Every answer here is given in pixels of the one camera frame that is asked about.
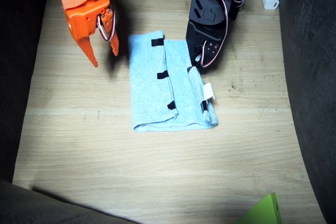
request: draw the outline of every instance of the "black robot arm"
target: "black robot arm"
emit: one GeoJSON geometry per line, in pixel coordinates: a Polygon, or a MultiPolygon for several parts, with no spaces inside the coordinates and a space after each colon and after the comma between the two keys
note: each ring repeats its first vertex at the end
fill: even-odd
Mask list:
{"type": "Polygon", "coordinates": [[[186,41],[193,65],[206,67],[219,53],[227,34],[227,20],[235,19],[239,11],[239,5],[233,3],[234,0],[192,0],[186,41]]]}

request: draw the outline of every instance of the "white tag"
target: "white tag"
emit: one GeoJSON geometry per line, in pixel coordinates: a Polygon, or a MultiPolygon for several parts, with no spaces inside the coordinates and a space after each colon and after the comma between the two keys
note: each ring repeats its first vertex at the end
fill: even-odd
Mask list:
{"type": "Polygon", "coordinates": [[[204,99],[209,100],[211,98],[215,99],[214,92],[212,91],[211,83],[208,82],[206,85],[203,86],[204,90],[204,99]]]}

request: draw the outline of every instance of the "black velcro strap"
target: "black velcro strap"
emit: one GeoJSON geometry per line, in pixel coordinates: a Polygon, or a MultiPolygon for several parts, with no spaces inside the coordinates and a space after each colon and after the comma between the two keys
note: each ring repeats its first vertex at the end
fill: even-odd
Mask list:
{"type": "Polygon", "coordinates": [[[172,101],[170,104],[167,105],[168,109],[173,110],[176,109],[175,102],[172,101]]]}
{"type": "Polygon", "coordinates": [[[159,79],[159,80],[164,79],[164,78],[166,78],[166,77],[169,76],[167,70],[164,71],[164,72],[162,72],[162,73],[157,73],[157,75],[158,75],[158,79],[159,79]]]}
{"type": "Polygon", "coordinates": [[[152,39],[152,47],[163,46],[163,38],[161,39],[152,39]]]}
{"type": "Polygon", "coordinates": [[[206,101],[201,102],[202,112],[208,110],[208,103],[206,101]]]}

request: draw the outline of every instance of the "green object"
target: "green object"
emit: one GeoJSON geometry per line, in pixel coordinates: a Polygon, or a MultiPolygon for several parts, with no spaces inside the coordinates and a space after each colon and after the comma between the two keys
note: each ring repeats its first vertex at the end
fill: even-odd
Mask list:
{"type": "Polygon", "coordinates": [[[283,224],[276,193],[267,195],[250,209],[236,224],[283,224]]]}

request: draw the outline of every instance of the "wooden table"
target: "wooden table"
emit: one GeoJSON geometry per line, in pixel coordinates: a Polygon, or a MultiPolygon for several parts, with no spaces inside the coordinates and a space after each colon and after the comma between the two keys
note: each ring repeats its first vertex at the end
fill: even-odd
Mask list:
{"type": "Polygon", "coordinates": [[[288,101],[279,10],[249,0],[211,82],[219,125],[136,133],[127,37],[184,39],[191,0],[117,0],[120,56],[96,32],[94,68],[48,0],[14,184],[141,223],[233,223],[277,192],[285,223],[323,223],[288,101]]]}

